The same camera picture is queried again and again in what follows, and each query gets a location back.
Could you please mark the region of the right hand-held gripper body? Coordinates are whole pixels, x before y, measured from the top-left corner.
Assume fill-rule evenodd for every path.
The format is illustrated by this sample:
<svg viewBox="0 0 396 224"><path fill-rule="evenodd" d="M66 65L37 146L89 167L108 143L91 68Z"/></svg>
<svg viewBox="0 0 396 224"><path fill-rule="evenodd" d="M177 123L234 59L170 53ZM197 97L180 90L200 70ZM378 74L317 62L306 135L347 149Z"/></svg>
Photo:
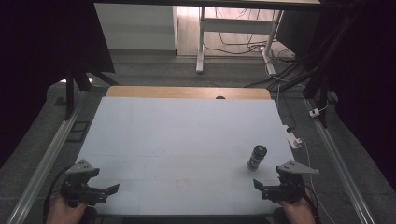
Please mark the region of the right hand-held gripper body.
<svg viewBox="0 0 396 224"><path fill-rule="evenodd" d="M279 201L297 203L306 195L303 174L319 174L317 169L300 164L297 161L288 161L277 166L276 172L279 174L280 184L278 186L261 184L262 198L273 203Z"/></svg>

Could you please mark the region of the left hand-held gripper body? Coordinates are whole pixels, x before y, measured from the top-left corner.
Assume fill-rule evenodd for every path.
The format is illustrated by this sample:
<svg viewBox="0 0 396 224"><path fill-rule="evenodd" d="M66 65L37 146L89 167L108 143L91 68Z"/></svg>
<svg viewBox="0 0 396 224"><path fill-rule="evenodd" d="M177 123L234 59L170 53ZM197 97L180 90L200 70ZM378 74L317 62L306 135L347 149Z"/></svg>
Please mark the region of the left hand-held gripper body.
<svg viewBox="0 0 396 224"><path fill-rule="evenodd" d="M61 195L69 206L77 207L80 203L97 205L106 202L107 189L92 188L88 185L92 177L99 175L99 171L99 168L92 167L86 160L77 161L66 170Z"/></svg>

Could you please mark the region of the dark green capped bottle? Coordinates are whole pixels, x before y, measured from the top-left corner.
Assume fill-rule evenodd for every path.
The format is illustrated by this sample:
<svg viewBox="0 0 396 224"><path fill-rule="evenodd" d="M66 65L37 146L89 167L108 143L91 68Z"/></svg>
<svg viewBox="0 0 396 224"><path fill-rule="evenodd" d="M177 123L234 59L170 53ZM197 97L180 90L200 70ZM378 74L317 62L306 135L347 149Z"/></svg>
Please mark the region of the dark green capped bottle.
<svg viewBox="0 0 396 224"><path fill-rule="evenodd" d="M250 158L247 161L247 168L250 171L256 171L262 160L267 154L267 148L262 145L257 145L253 148Z"/></svg>

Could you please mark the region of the person's right hand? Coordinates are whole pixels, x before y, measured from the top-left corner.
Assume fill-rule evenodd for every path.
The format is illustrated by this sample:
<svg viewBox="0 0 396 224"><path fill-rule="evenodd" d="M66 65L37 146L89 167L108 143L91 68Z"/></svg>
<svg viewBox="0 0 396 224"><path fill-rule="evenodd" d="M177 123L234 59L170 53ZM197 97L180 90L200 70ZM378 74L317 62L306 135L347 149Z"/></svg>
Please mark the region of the person's right hand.
<svg viewBox="0 0 396 224"><path fill-rule="evenodd" d="M290 224L316 224L312 207L305 198L296 203L287 201L278 203L282 206Z"/></svg>

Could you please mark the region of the person's left hand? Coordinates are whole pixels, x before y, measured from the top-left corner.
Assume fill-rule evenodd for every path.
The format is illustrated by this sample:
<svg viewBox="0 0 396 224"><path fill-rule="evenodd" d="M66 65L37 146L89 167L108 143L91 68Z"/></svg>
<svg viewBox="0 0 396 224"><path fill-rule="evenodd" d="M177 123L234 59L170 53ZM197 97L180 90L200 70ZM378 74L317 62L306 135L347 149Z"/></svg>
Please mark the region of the person's left hand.
<svg viewBox="0 0 396 224"><path fill-rule="evenodd" d="M87 207L86 203L70 207L63 196L58 196L50 206L46 224L78 224Z"/></svg>

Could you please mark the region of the white power strip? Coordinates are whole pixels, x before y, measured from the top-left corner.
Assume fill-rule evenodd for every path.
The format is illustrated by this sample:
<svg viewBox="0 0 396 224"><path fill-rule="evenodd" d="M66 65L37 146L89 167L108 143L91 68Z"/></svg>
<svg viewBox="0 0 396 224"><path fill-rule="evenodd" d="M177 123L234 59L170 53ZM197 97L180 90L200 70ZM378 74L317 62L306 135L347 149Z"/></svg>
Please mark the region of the white power strip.
<svg viewBox="0 0 396 224"><path fill-rule="evenodd" d="M288 125L284 125L284 132L286 135L286 138L290 144L290 147L292 149L297 149L297 148L301 148L302 147L302 139L301 138L297 138L294 133L292 132L291 128Z"/></svg>

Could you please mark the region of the white table cover sheet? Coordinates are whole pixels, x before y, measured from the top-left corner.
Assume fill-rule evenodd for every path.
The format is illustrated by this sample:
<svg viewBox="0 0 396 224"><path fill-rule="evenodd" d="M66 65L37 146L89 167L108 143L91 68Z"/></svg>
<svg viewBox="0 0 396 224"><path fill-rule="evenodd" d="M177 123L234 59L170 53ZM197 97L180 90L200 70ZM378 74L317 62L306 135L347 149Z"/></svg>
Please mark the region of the white table cover sheet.
<svg viewBox="0 0 396 224"><path fill-rule="evenodd" d="M250 171L257 145L267 154ZM272 100L134 97L102 99L78 155L100 169L92 186L120 184L97 209L121 216L269 213L253 180L277 184L293 158Z"/></svg>

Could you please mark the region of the black metal stand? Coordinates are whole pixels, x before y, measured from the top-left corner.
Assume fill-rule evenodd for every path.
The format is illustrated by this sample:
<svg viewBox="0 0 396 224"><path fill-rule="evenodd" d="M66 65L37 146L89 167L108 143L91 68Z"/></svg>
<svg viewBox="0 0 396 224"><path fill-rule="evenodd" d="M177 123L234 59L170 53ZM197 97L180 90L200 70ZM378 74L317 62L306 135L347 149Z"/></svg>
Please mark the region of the black metal stand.
<svg viewBox="0 0 396 224"><path fill-rule="evenodd" d="M353 40L354 23L359 11L334 9L330 12L291 11L283 13L276 39L296 54L304 74L286 87L303 81L303 96L319 97L318 119L326 125L326 106L330 89L339 85L338 78L348 69L356 55Z"/></svg>
<svg viewBox="0 0 396 224"><path fill-rule="evenodd" d="M108 77L103 72L95 69L87 63L71 63L66 75L66 114L64 119L69 120L75 111L74 86L77 85L81 91L88 91L92 84L89 81L88 73L98 77L110 86L119 86L120 83Z"/></svg>

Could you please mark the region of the black curtain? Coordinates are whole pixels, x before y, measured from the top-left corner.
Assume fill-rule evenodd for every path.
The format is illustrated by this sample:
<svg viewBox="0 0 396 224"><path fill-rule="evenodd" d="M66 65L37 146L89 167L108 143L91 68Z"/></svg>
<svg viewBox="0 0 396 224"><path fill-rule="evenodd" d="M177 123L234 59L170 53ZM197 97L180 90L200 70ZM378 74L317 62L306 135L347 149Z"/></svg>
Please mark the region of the black curtain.
<svg viewBox="0 0 396 224"><path fill-rule="evenodd" d="M276 39L306 69L318 64L341 28L341 6L364 1L324 74L335 111L396 190L396 0L319 0L331 12L287 11Z"/></svg>
<svg viewBox="0 0 396 224"><path fill-rule="evenodd" d="M94 0L0 0L0 167L73 67L115 71Z"/></svg>

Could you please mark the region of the white cabinet panel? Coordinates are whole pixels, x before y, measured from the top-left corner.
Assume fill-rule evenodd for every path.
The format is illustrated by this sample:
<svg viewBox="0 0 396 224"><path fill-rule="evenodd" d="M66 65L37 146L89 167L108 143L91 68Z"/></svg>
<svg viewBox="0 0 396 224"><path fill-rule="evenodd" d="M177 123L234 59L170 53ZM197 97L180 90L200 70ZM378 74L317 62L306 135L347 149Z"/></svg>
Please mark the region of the white cabinet panel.
<svg viewBox="0 0 396 224"><path fill-rule="evenodd" d="M94 6L110 49L177 49L176 7L102 3Z"/></svg>

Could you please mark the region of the aluminium rail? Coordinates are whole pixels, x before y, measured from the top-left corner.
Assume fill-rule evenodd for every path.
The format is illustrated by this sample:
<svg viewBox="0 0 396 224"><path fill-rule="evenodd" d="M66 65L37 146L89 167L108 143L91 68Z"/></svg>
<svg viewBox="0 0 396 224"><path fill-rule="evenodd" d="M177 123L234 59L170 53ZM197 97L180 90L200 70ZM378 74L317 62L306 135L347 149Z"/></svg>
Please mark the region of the aluminium rail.
<svg viewBox="0 0 396 224"><path fill-rule="evenodd" d="M349 172L347 164L341 155L330 130L323 126L319 118L314 117L310 119L314 122L318 130L319 136L332 161L332 165L343 184L346 195L352 204L360 223L376 224L375 218L370 211L367 202L364 200L358 185L355 183L352 174Z"/></svg>
<svg viewBox="0 0 396 224"><path fill-rule="evenodd" d="M35 169L35 172L30 179L27 187L19 198L17 204L15 205L10 217L8 218L6 224L23 224L24 220L27 218L35 199L43 187L46 178L50 173L50 168L56 161L66 136L70 132L81 108L77 106L75 110L71 113L68 120L64 120L57 130L57 133L52 138L46 153L44 154L42 160Z"/></svg>

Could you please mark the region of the black rectangular floor frame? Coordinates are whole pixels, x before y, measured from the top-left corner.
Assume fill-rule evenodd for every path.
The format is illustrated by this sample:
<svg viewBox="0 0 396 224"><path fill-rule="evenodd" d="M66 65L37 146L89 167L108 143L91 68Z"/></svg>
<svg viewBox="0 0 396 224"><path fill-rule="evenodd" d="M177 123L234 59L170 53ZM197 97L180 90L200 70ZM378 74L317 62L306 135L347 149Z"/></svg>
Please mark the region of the black rectangular floor frame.
<svg viewBox="0 0 396 224"><path fill-rule="evenodd" d="M88 121L76 121L66 138L67 142L82 143L88 133L90 123Z"/></svg>

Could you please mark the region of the white metal desk frame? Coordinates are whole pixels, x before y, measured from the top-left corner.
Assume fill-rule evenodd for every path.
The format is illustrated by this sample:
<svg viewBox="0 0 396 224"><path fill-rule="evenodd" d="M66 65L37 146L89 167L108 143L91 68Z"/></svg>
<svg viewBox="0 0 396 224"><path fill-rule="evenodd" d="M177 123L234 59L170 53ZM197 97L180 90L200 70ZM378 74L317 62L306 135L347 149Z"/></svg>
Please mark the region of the white metal desk frame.
<svg viewBox="0 0 396 224"><path fill-rule="evenodd" d="M276 31L282 17L279 10L271 21L251 21L238 19L215 19L205 16L205 8L201 7L199 17L199 42L197 51L196 72L202 74L204 71L204 35L205 32L232 33L232 34L258 34L268 35L267 42L261 47L265 68L269 75L274 76L276 70L270 59L270 50L275 39Z"/></svg>

